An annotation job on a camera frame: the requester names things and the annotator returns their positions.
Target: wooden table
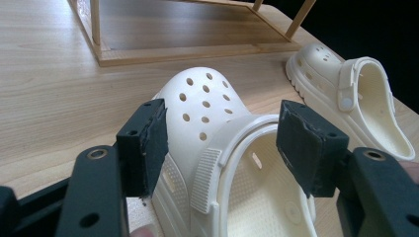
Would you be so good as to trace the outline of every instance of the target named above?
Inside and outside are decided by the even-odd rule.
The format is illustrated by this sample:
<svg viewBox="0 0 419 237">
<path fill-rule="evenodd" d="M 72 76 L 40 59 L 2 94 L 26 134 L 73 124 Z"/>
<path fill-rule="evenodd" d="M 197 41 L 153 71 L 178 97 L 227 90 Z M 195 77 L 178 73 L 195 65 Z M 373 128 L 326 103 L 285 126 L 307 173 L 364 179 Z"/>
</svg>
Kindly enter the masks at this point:
<svg viewBox="0 0 419 237">
<path fill-rule="evenodd" d="M 263 5 L 281 29 L 291 20 Z M 299 29 L 301 45 L 316 41 Z M 101 68 L 66 0 L 6 0 L 0 8 L 0 185 L 22 198 L 71 174 L 86 148 L 113 144 L 137 107 L 175 74 L 220 71 L 254 114 L 301 102 L 285 75 L 294 52 L 178 60 Z M 399 125 L 419 151 L 418 115 L 396 100 Z M 341 236 L 334 199 L 316 200 L 319 236 Z"/>
</svg>

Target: white clog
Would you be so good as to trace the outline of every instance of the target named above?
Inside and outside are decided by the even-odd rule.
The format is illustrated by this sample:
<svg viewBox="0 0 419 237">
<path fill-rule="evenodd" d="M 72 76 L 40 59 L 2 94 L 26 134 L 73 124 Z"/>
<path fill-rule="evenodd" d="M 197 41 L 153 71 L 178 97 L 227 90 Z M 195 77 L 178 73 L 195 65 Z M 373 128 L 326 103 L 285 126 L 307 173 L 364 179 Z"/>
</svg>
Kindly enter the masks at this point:
<svg viewBox="0 0 419 237">
<path fill-rule="evenodd" d="M 316 236 L 276 147 L 278 115 L 252 115 L 219 72 L 180 72 L 164 98 L 169 153 L 153 205 L 166 236 Z"/>
<path fill-rule="evenodd" d="M 377 60 L 341 61 L 313 43 L 292 56 L 286 70 L 305 103 L 349 135 L 349 149 L 368 146 L 398 160 L 415 158 L 395 120 L 387 76 Z"/>
</svg>

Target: wooden post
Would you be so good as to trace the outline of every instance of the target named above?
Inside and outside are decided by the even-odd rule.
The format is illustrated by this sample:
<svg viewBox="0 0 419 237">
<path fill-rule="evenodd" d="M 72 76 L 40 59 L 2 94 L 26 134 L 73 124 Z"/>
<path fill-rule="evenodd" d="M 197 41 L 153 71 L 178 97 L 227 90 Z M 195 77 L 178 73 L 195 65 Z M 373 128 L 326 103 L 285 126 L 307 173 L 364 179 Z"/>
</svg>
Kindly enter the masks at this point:
<svg viewBox="0 0 419 237">
<path fill-rule="evenodd" d="M 255 4 L 253 4 L 253 10 L 256 12 L 259 11 L 259 8 L 261 8 L 261 5 L 263 3 L 263 0 L 256 0 Z"/>
<path fill-rule="evenodd" d="M 101 44 L 101 24 L 99 21 L 99 0 L 90 0 L 90 18 L 92 22 L 92 39 L 96 45 Z"/>
<path fill-rule="evenodd" d="M 286 37 L 291 39 L 295 34 L 298 27 L 301 25 L 302 21 L 304 21 L 305 17 L 307 16 L 308 12 L 310 11 L 311 7 L 314 5 L 316 0 L 305 0 L 302 4 L 301 8 L 299 9 L 298 13 L 296 14 L 293 22 L 291 23 L 290 27 L 286 32 Z"/>
</svg>

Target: wooden frame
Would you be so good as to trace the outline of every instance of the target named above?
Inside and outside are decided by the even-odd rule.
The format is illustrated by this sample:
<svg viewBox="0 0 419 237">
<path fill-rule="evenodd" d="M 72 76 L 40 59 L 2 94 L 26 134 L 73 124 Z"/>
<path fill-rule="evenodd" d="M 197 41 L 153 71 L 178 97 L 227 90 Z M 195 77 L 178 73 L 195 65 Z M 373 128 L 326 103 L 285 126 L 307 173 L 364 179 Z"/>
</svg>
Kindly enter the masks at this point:
<svg viewBox="0 0 419 237">
<path fill-rule="evenodd" d="M 164 11 L 164 8 L 168 1 L 148 1 L 147 0 L 138 0 L 144 1 L 141 5 L 141 8 L 147 8 L 151 6 L 150 9 L 156 11 L 156 9 L 161 8 L 161 11 Z M 165 61 L 165 60 L 178 60 L 178 59 L 190 59 L 190 58 L 201 58 L 201 57 L 215 57 L 215 56 L 228 56 L 228 55 L 237 55 L 237 54 L 248 54 L 248 53 L 261 53 L 261 52 L 274 52 L 274 51 L 286 51 L 286 50 L 298 50 L 299 45 L 292 40 L 293 34 L 297 28 L 302 23 L 302 20 L 305 18 L 306 14 L 309 12 L 311 6 L 314 4 L 315 0 L 305 0 L 301 9 L 299 10 L 297 16 L 293 20 L 293 23 L 290 25 L 286 33 L 278 29 L 274 25 L 270 24 L 261 14 L 258 13 L 260 6 L 263 3 L 263 0 L 256 0 L 253 7 L 248 7 L 244 3 L 240 2 L 225 2 L 225 3 L 214 3 L 214 2 L 171 2 L 170 4 L 175 4 L 174 6 L 182 5 L 180 8 L 184 9 L 185 4 L 189 4 L 190 7 L 199 8 L 203 10 L 206 8 L 213 8 L 212 11 L 224 11 L 223 9 L 229 9 L 229 11 L 240 12 L 242 16 L 245 13 L 245 19 L 252 19 L 253 22 L 249 23 L 258 24 L 258 28 L 263 28 L 268 33 L 255 33 L 253 36 L 246 35 L 245 38 L 249 38 L 249 41 L 240 41 L 237 42 L 225 42 L 219 43 L 220 40 L 215 40 L 215 42 L 210 41 L 209 44 L 202 45 L 157 45 L 156 47 L 143 47 L 145 44 L 152 44 L 153 41 L 149 43 L 144 43 L 142 47 L 140 46 L 123 46 L 121 43 L 115 46 L 116 38 L 120 41 L 122 34 L 114 34 L 114 37 L 110 37 L 106 34 L 106 31 L 102 29 L 107 27 L 110 24 L 110 21 L 106 22 L 104 19 L 109 17 L 108 12 L 104 13 L 101 18 L 101 11 L 106 10 L 103 4 L 103 0 L 69 0 L 70 5 L 73 10 L 77 13 L 77 16 L 83 26 L 83 30 L 89 39 L 89 43 L 92 47 L 93 52 L 95 53 L 96 59 L 100 66 L 113 66 L 113 65 L 123 65 L 123 64 L 135 64 L 143 62 L 155 62 L 155 61 Z M 139 19 L 141 13 L 138 13 L 137 16 L 126 17 L 125 21 L 138 17 L 137 22 L 150 21 L 147 19 Z M 158 15 L 161 18 L 166 17 L 166 15 Z M 135 36 L 126 36 L 126 38 L 144 38 L 144 35 L 137 33 Z"/>
</svg>

